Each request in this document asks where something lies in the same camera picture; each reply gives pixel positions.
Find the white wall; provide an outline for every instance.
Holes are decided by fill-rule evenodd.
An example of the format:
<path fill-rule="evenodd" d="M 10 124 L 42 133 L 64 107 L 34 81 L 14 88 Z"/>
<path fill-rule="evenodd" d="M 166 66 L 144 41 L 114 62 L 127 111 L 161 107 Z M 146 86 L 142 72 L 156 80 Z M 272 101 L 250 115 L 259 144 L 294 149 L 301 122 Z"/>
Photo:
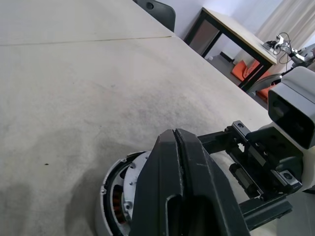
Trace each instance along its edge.
<path fill-rule="evenodd" d="M 182 39 L 197 19 L 201 8 L 231 16 L 248 30 L 255 33 L 282 0 L 158 0 L 170 5 L 176 12 L 175 33 Z M 218 55 L 221 51 L 234 58 L 240 48 L 222 35 L 209 55 Z"/>
<path fill-rule="evenodd" d="M 242 1 L 231 17 L 255 34 L 281 2 L 282 0 Z M 228 42 L 221 50 L 231 58 L 235 58 L 241 51 L 241 48 L 231 40 L 227 39 L 227 41 Z"/>
<path fill-rule="evenodd" d="M 176 12 L 175 33 L 184 39 L 197 19 L 207 0 L 158 0 L 174 8 Z"/>

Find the floor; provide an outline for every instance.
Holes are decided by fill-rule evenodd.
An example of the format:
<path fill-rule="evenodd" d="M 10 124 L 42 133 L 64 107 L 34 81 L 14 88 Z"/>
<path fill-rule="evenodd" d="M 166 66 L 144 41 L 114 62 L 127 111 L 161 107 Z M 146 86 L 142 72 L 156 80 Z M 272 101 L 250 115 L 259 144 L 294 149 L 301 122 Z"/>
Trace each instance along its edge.
<path fill-rule="evenodd" d="M 208 62 L 217 70 L 224 74 L 230 81 L 239 85 L 240 81 L 231 74 L 233 64 L 229 63 L 222 56 L 213 57 Z M 262 107 L 267 109 L 267 104 L 258 96 L 254 100 Z M 275 220 L 264 225 L 264 230 L 260 228 L 254 230 L 252 233 L 261 236 L 273 235 L 277 236 L 314 236 L 315 235 L 315 195 L 304 192 L 296 193 L 289 196 L 288 201 L 293 206 L 293 211 L 285 215 L 279 220 Z"/>
<path fill-rule="evenodd" d="M 207 60 L 211 65 L 213 65 L 218 71 L 220 71 L 223 75 L 225 75 L 230 81 L 234 84 L 239 85 L 240 81 L 231 74 L 231 71 L 234 67 L 233 63 L 228 62 L 222 56 L 217 55 L 213 57 L 212 60 Z M 264 102 L 260 97 L 255 96 L 253 98 L 260 106 L 267 109 L 267 103 Z"/>

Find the chair backrest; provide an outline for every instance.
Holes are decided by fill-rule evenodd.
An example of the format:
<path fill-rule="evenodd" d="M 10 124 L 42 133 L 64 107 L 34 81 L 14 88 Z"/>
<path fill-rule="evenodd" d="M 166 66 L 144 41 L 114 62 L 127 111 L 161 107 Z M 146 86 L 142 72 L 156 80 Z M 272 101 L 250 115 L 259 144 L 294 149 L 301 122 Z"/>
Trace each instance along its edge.
<path fill-rule="evenodd" d="M 155 0 L 133 1 L 155 19 L 157 19 L 162 25 L 174 32 L 176 13 L 171 6 Z"/>

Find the curtain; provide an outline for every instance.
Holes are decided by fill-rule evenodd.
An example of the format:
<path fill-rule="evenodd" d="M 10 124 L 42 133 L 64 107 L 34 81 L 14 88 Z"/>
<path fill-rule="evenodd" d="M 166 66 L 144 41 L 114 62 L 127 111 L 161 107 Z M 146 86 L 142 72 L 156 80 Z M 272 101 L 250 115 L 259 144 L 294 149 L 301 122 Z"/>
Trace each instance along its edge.
<path fill-rule="evenodd" d="M 283 0 L 257 31 L 256 36 L 266 42 L 275 40 L 276 35 L 281 32 L 288 33 L 291 46 L 300 49 L 315 32 L 315 0 Z M 288 40 L 285 34 L 282 34 L 282 37 Z M 270 68 L 271 73 L 279 73 L 285 66 L 279 63 L 283 54 L 277 56 L 278 63 Z M 249 65 L 252 57 L 242 50 L 235 60 L 244 60 Z"/>

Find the table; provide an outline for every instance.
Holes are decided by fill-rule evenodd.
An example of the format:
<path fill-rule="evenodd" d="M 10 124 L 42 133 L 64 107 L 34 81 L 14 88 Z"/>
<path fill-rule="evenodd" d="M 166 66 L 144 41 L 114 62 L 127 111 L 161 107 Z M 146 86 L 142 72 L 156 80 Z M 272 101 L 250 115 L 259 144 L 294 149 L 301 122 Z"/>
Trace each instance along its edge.
<path fill-rule="evenodd" d="M 239 85 L 242 90 L 247 91 L 272 65 L 277 64 L 277 59 L 262 46 L 263 42 L 259 38 L 231 17 L 211 11 L 204 7 L 202 8 L 194 26 L 185 38 L 185 42 L 188 45 L 192 42 L 194 36 L 204 21 L 212 24 L 218 32 L 202 54 L 202 57 L 205 57 L 208 54 L 222 33 L 224 33 L 228 38 L 259 62 L 259 65 Z"/>
<path fill-rule="evenodd" d="M 0 1 L 0 45 L 168 37 L 132 0 Z"/>
<path fill-rule="evenodd" d="M 175 36 L 77 40 L 0 46 L 0 235 L 91 236 L 96 195 L 117 159 L 151 149 L 169 128 L 202 135 L 238 119 L 251 130 L 270 122 Z M 213 158 L 246 200 L 232 160 Z"/>

